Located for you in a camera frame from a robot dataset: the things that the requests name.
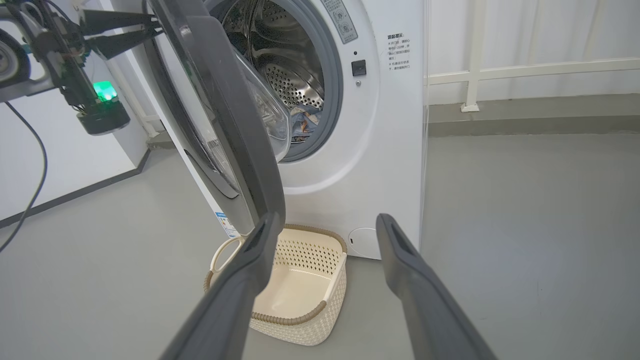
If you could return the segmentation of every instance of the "front-load washing machine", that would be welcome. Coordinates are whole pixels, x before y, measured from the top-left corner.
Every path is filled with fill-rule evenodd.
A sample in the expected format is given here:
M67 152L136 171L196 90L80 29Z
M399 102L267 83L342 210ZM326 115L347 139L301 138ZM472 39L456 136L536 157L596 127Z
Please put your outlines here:
M379 213L420 246L424 10L424 0L151 0L165 34L137 50L134 68L223 225L248 234L279 211L379 259ZM243 67L277 106L255 101ZM256 106L305 116L287 122L283 146Z

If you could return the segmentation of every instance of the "floor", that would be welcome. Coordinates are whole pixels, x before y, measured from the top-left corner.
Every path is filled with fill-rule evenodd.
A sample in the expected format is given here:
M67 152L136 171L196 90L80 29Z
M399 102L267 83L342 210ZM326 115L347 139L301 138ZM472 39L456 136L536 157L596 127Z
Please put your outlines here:
M636 357L640 136L435 138L428 152L423 256L499 358ZM0 358L157 358L226 238L213 219L171 150L29 218L0 254ZM380 263L347 270L324 343L249 331L244 358L411 359Z

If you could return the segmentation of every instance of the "plastic basket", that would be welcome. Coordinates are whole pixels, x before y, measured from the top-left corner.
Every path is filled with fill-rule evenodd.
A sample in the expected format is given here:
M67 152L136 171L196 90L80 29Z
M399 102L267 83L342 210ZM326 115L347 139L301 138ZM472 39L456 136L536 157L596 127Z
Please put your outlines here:
M215 275L227 265L216 268L220 246L211 261L205 279L205 291ZM331 333L347 287L344 240L335 233L300 225L285 225L278 236L273 269L267 287L255 298L249 326L264 334L300 345L317 345Z

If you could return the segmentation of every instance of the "white railing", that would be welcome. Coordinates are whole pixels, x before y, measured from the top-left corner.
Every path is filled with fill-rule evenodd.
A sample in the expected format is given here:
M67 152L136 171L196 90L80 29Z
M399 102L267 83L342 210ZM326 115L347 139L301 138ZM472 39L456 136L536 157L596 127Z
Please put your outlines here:
M523 76L540 76L556 74L572 74L578 72L598 72L616 70L640 69L640 58L604 59L591 60L591 51L602 19L602 8L605 0L597 0L596 8L593 12L586 45L582 54L582 61L568 61L562 63L542 63L533 64L534 55L538 46L538 35L540 33L540 22L545 0L538 0L536 13L533 22L531 42L529 43L529 54L527 65L497 67L481 69L483 58L484 28L486 20L486 0L474 1L473 35L471 39L471 52L469 59L469 70L450 72L445 74L433 74L425 76L424 84L437 85L448 83L468 83L466 101L462 104L462 112L479 111L477 105L478 83L480 80L519 78Z

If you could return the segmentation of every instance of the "sticker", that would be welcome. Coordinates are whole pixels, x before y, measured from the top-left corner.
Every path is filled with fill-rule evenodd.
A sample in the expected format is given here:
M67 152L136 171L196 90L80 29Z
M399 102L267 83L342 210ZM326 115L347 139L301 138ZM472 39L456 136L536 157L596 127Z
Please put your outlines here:
M220 223L222 224L222 228L224 228L224 230L227 232L227 235L229 235L230 238L240 236L238 231L235 229L233 225L231 225L231 221L227 219L227 216L224 213L216 213L216 216L218 217L218 220L220 220Z
M342 43L346 44L356 40L358 33L356 32L356 28L353 27L351 17L347 12L347 8L344 7L342 0L322 0L322 4L331 19L333 19L333 25L335 25L335 29L338 30Z
M411 40L404 37L402 33L387 35L387 49L389 70L409 69Z

